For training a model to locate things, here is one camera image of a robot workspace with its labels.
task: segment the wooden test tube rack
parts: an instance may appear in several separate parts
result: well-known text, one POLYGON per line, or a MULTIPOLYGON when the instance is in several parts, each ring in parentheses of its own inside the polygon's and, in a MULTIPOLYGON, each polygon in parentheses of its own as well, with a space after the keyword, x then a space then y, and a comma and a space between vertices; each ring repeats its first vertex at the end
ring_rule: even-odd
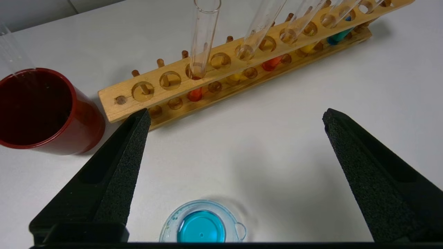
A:
MULTIPOLYGON (((271 27, 267 33, 268 40, 264 51, 257 49, 252 59, 243 61, 238 59, 236 49, 242 43, 243 38, 227 42, 211 50, 210 64, 204 78, 192 80, 187 76, 189 58, 184 58, 172 64, 163 65, 160 61, 159 68, 144 74, 135 74, 135 77, 120 82, 98 92, 100 101, 104 107, 106 116, 111 123, 127 118, 132 113, 149 108, 151 114, 151 130, 177 119, 183 118, 197 110, 208 107, 216 102, 244 90, 262 84, 275 77, 301 68, 329 55, 335 54, 355 44, 369 39, 372 34, 366 23, 384 14, 411 4, 414 0, 385 0, 373 12, 364 14, 358 7, 351 12, 351 21, 341 21, 334 28, 326 28, 321 23, 321 17, 327 14, 331 7, 320 10, 312 19, 310 25, 315 25, 314 35, 300 35, 295 44, 283 43, 279 37, 287 26, 282 23, 271 27), (359 26, 358 33, 352 32, 345 40, 336 46, 330 46, 324 39, 341 31, 359 26), (321 51, 307 57, 300 57, 296 50, 305 45, 322 41, 324 44, 321 51), (277 56, 287 54, 274 71, 267 72, 261 64, 277 56), (229 84, 226 77, 244 71, 238 85, 229 84), (198 102, 187 99, 187 93, 191 90, 203 87, 203 98, 198 102), (168 102, 179 101, 179 105, 173 106, 168 102)), ((363 5, 375 5, 374 0, 363 0, 363 5)))

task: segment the glass test tube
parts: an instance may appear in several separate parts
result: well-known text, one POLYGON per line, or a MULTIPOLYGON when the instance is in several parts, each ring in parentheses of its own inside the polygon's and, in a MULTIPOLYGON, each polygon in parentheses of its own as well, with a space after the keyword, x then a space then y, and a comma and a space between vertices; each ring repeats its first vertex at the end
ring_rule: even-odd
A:
MULTIPOLYGON (((379 4, 381 4, 383 0, 380 0, 378 3, 376 2, 376 6, 377 7, 379 4)), ((372 4, 368 1, 361 1, 358 3, 359 4, 359 8, 362 8, 363 11, 365 11, 365 13, 370 13, 374 10, 375 7, 372 6, 372 4)), ((346 17, 345 21, 351 21, 351 16, 346 17)), ((330 37, 328 37, 327 41, 330 45, 337 45, 339 42, 341 42, 352 30, 354 29, 354 27, 347 29, 345 31, 339 32, 335 35, 332 35, 330 37)))
POLYGON ((20 70, 35 68, 4 23, 0 23, 0 56, 12 74, 20 70))
MULTIPOLYGON (((226 43, 232 42, 234 38, 232 36, 228 36, 226 38, 226 43)), ((226 77, 226 83, 230 86, 236 86, 238 83, 240 83, 240 77, 243 75, 243 71, 232 74, 228 77, 226 77)))
MULTIPOLYGON (((322 8, 326 0, 303 0, 300 1, 297 11, 293 14, 290 23, 281 34, 280 39, 286 44, 293 44, 303 32, 308 23, 322 8)), ((284 55, 270 59, 262 64, 265 71, 273 71, 280 63, 284 55)))
MULTIPOLYGON (((322 25, 327 28, 335 27, 361 0, 339 0, 332 6, 328 14, 323 17, 322 25)), ((306 45, 299 48, 299 51, 308 55, 315 51, 315 47, 319 42, 306 45)))
POLYGON ((286 0, 262 0, 237 52, 240 60, 250 60, 272 26, 286 0))
MULTIPOLYGON (((194 0, 194 25, 188 75, 193 80, 201 79, 206 74, 221 3, 221 0, 194 0)), ((201 98, 202 88, 190 91, 188 94, 188 99, 193 102, 201 98)))

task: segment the black foam pad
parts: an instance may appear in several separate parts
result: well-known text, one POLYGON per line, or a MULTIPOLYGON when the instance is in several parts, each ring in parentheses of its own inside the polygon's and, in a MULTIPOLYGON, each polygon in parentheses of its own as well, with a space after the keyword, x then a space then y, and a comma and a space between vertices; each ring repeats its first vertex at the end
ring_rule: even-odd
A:
POLYGON ((443 192, 339 111, 325 131, 375 242, 443 241, 443 192))
POLYGON ((128 117, 31 221, 36 245, 56 224, 126 224, 150 124, 147 109, 128 117))

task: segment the white table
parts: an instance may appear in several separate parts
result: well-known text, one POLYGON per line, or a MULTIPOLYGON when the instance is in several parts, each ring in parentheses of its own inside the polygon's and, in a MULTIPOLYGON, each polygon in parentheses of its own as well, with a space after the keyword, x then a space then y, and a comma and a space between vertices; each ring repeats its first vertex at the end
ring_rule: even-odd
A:
MULTIPOLYGON (((293 11, 292 3, 277 23, 293 11)), ((36 66, 97 91, 179 60, 190 48, 188 1, 128 0, 16 33, 36 66)), ((224 0, 214 46, 241 37, 253 1, 224 0)), ((200 198, 235 202, 253 241, 371 241, 323 129, 351 116, 443 188, 443 3, 418 0, 371 25, 373 38, 148 135, 127 228, 157 241, 168 215, 200 198)), ((0 77, 8 74, 0 65, 0 77)), ((115 131, 108 124, 101 144, 115 131)), ((91 157, 0 148, 3 248, 27 248, 27 226, 91 157)))

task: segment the yellow liquid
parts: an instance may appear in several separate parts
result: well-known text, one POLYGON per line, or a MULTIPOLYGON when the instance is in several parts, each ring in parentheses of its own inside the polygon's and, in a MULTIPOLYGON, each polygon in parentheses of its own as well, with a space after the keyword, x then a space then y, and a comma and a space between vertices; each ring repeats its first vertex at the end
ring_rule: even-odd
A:
POLYGON ((306 45, 306 46, 304 46, 304 47, 301 47, 300 50, 301 50, 302 52, 305 52, 305 53, 309 54, 310 52, 312 52, 312 50, 313 50, 314 47, 317 45, 317 43, 318 43, 318 42, 315 42, 315 43, 311 43, 311 44, 309 44, 309 45, 306 45))
POLYGON ((228 79, 231 81, 239 81, 241 77, 241 73, 236 73, 228 76, 228 79))

